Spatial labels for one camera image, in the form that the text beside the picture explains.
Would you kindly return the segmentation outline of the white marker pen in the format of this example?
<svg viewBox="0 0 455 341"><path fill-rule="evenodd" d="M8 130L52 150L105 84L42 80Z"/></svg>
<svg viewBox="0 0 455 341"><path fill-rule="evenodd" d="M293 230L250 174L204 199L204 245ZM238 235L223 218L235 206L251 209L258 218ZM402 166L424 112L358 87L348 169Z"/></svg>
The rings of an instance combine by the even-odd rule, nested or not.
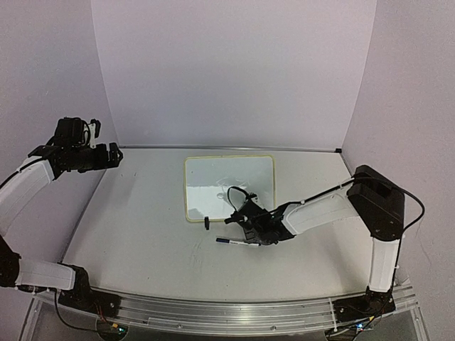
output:
<svg viewBox="0 0 455 341"><path fill-rule="evenodd" d="M234 240L234 239L229 239L230 243L232 245L243 245L243 246L249 246L249 247L259 247L260 243L253 243L253 242L244 242L240 240Z"/></svg>

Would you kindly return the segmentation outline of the yellow framed small whiteboard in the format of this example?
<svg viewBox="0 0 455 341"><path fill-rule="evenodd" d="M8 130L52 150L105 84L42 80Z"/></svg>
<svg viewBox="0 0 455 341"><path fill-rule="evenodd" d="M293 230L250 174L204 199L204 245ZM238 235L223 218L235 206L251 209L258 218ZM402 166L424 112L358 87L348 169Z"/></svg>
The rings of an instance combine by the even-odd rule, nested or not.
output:
<svg viewBox="0 0 455 341"><path fill-rule="evenodd" d="M199 156L184 161L186 219L223 221L239 209L244 195L239 187L258 196L271 210L276 205L275 164L269 155Z"/></svg>

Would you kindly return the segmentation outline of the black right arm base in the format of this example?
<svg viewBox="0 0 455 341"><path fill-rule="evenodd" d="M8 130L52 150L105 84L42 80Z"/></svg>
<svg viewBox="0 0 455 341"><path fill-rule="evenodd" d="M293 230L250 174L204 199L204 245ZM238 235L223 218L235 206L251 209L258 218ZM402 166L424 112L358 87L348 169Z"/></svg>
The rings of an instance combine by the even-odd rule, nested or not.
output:
<svg viewBox="0 0 455 341"><path fill-rule="evenodd" d="M378 292L367 287L363 295L334 301L333 308L336 321L346 323L392 313L395 311L395 302L392 289Z"/></svg>

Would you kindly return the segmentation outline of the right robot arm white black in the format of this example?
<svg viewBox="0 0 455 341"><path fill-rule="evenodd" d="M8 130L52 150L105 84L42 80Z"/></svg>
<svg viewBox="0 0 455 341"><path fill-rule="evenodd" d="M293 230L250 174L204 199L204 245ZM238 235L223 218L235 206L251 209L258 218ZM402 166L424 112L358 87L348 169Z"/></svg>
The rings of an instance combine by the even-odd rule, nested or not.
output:
<svg viewBox="0 0 455 341"><path fill-rule="evenodd" d="M359 218L373 240L368 290L387 293L392 288L405 230L406 192L376 170L359 166L346 182L273 210L263 208L257 194L242 188L238 192L245 199L224 223L238 224L248 244L278 244L325 224Z"/></svg>

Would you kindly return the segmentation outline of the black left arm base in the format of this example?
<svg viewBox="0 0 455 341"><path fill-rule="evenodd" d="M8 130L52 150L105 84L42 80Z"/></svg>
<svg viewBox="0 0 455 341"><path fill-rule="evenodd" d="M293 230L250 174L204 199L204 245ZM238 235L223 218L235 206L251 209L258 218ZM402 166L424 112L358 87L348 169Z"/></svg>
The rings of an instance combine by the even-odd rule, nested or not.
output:
<svg viewBox="0 0 455 341"><path fill-rule="evenodd" d="M96 313L104 318L115 318L121 298L113 293L93 289L88 272L83 267L66 266L75 271L75 283L72 289L60 292L58 303L87 313Z"/></svg>

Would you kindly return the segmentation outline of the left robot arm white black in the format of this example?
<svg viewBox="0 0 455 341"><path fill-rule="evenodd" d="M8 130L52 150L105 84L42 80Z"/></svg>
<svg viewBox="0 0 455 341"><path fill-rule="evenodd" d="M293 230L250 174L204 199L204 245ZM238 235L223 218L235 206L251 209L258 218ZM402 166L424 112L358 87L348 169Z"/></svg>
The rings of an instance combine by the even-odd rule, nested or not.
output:
<svg viewBox="0 0 455 341"><path fill-rule="evenodd" d="M65 172L103 171L116 168L124 155L115 142L98 144L101 123L78 117L58 120L49 141L32 150L25 161L1 184L1 236L27 204ZM74 266L24 259L1 241L1 287L16 290L67 291L81 309L95 303L95 292L83 282Z"/></svg>

